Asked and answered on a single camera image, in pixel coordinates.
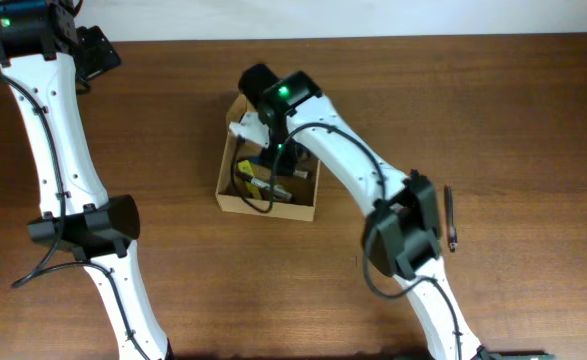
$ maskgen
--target wooden table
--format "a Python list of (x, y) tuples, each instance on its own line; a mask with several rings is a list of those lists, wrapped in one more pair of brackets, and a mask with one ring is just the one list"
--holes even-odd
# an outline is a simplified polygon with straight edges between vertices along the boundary
[[(493, 350), (587, 359), (587, 34), (123, 43), (79, 100), (109, 194), (132, 194), (140, 267), (177, 355), (310, 356), (425, 347), (408, 304), (362, 278), (363, 219), (322, 173), (313, 223), (223, 213), (224, 114), (241, 72), (305, 70), (383, 158), (454, 189), (444, 253), (471, 329)], [(0, 359), (116, 359), (84, 271), (20, 290), (45, 249), (30, 148), (0, 84)], [(68, 261), (68, 254), (58, 255)], [(380, 277), (387, 290), (392, 283)]]

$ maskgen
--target white wall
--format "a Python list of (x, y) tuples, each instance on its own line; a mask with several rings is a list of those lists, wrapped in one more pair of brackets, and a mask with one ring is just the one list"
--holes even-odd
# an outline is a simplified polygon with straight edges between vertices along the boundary
[(85, 0), (113, 41), (587, 32), (587, 0)]

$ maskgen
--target green light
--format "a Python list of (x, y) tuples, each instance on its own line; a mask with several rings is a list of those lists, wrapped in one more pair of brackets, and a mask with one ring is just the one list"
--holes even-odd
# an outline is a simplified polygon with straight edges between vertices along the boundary
[(280, 87), (277, 92), (280, 94), (281, 97), (287, 97), (291, 93), (288, 87), (282, 86)]

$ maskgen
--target cardboard box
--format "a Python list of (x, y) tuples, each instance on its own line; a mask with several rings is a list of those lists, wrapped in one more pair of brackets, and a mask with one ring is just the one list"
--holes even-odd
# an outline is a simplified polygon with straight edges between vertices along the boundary
[[(240, 95), (228, 113), (226, 114), (226, 128), (228, 129), (231, 122), (241, 122), (244, 114), (247, 112), (254, 112), (255, 110), (251, 104), (247, 101), (244, 95)], [(311, 156), (309, 159), (300, 163), (300, 167), (305, 168), (311, 172), (310, 179), (301, 179), (297, 177), (285, 177), (278, 176), (277, 183), (284, 186), (284, 188), (293, 194), (295, 197), (294, 203), (281, 203), (275, 202), (273, 209), (268, 214), (258, 213), (257, 211), (246, 205), (239, 196), (236, 196), (231, 188), (230, 176), (231, 176), (231, 161), (233, 159), (233, 153), (235, 152), (237, 139), (229, 131), (226, 137), (226, 146), (224, 147), (224, 155), (222, 157), (222, 165), (220, 167), (220, 176), (217, 181), (217, 187), (215, 189), (215, 197), (220, 208), (223, 211), (251, 214), (260, 216), (271, 216), (279, 217), (284, 219), (313, 221), (315, 216), (315, 204), (317, 198), (317, 185), (320, 176), (320, 161), (315, 157)], [(261, 148), (257, 145), (246, 142), (242, 145), (239, 150), (238, 158), (249, 155), (257, 155), (260, 153)], [(256, 177), (268, 182), (270, 171), (266, 168), (257, 167), (255, 169)], [(257, 200), (250, 198), (250, 192), (246, 189), (244, 182), (237, 177), (235, 183), (238, 189), (253, 202), (256, 206), (263, 209), (268, 207), (268, 200)]]

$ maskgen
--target yellow marker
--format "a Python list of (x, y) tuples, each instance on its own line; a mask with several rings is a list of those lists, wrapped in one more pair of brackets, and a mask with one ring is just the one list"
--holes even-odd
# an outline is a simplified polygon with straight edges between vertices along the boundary
[[(244, 173), (250, 174), (251, 176), (255, 176), (253, 174), (253, 168), (251, 168), (251, 163), (248, 160), (241, 161), (237, 164), (237, 168)], [(262, 200), (262, 194), (260, 194), (260, 190), (253, 184), (248, 181), (244, 182), (246, 184), (246, 188), (251, 192), (254, 199)]]

